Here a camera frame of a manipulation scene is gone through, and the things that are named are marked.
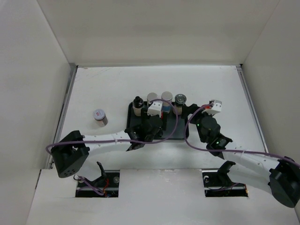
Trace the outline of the silver lid blue label jar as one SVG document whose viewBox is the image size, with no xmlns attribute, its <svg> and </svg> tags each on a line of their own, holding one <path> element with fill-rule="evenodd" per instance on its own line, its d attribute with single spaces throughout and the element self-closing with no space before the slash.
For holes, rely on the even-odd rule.
<svg viewBox="0 0 300 225">
<path fill-rule="evenodd" d="M 158 99 L 158 95 L 157 93 L 151 92 L 147 95 L 147 106 L 151 105 L 151 101 Z"/>
</svg>

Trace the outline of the black cap salt bottle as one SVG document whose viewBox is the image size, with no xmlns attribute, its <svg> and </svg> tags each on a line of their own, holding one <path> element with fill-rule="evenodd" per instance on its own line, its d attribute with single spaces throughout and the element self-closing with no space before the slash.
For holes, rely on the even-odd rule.
<svg viewBox="0 0 300 225">
<path fill-rule="evenodd" d="M 141 97 L 136 96 L 132 102 L 135 116 L 141 116 L 141 109 L 144 107 L 144 101 Z"/>
</svg>

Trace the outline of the black top grinder bottle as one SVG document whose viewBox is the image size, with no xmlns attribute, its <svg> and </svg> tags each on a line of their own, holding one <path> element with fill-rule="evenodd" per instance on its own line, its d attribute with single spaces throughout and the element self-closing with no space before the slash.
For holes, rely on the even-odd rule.
<svg viewBox="0 0 300 225">
<path fill-rule="evenodd" d="M 182 107 L 186 103 L 187 97 L 184 94 L 177 94 L 174 99 L 174 106 L 178 115 L 182 114 Z"/>
</svg>

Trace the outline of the white lid spice jar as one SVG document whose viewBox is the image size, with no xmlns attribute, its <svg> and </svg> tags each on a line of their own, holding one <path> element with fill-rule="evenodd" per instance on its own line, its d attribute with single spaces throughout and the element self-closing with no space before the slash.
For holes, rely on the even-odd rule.
<svg viewBox="0 0 300 225">
<path fill-rule="evenodd" d="M 104 112 L 104 110 L 102 109 L 96 109 L 94 112 L 93 112 L 93 117 L 94 119 L 97 121 L 97 123 L 104 127 L 107 125 L 108 123 L 108 119 L 106 117 L 106 113 Z"/>
</svg>

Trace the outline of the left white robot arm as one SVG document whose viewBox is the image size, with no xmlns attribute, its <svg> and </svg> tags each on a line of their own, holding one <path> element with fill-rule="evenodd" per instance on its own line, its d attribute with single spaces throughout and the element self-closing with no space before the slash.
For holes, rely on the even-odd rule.
<svg viewBox="0 0 300 225">
<path fill-rule="evenodd" d="M 123 131 L 108 135 L 82 135 L 80 131 L 70 132 L 50 148 L 51 156 L 59 178 L 78 175 L 87 178 L 95 187 L 105 182 L 105 175 L 98 171 L 96 155 L 132 151 L 152 144 L 155 136 L 162 136 L 165 113 L 142 114 L 142 122 Z"/>
</svg>

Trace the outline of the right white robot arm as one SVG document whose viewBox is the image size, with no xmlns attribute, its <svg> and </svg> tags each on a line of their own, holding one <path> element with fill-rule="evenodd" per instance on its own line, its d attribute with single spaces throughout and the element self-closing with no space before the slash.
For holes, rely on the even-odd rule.
<svg viewBox="0 0 300 225">
<path fill-rule="evenodd" d="M 289 157 L 239 149 L 227 149 L 233 140 L 221 134 L 221 126 L 214 115 L 222 104 L 210 101 L 182 107 L 181 117 L 194 124 L 205 152 L 225 160 L 219 168 L 217 180 L 222 185 L 242 183 L 271 194 L 279 203 L 295 208 L 300 200 L 300 165 Z"/>
</svg>

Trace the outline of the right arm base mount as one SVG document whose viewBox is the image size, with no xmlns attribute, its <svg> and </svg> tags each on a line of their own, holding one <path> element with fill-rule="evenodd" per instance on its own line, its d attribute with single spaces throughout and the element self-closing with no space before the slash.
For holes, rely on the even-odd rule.
<svg viewBox="0 0 300 225">
<path fill-rule="evenodd" d="M 228 176 L 234 162 L 226 161 L 219 169 L 202 170 L 206 197 L 248 197 L 245 184 L 232 182 Z"/>
</svg>

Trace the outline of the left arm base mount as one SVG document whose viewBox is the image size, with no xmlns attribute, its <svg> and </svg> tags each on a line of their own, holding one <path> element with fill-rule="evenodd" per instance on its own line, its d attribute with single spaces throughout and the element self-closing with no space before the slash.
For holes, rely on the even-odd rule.
<svg viewBox="0 0 300 225">
<path fill-rule="evenodd" d="M 75 197 L 77 198 L 117 198 L 119 196 L 120 170 L 105 170 L 100 162 L 97 162 L 100 176 L 90 181 L 87 185 L 77 175 L 73 180 L 77 182 Z"/>
</svg>

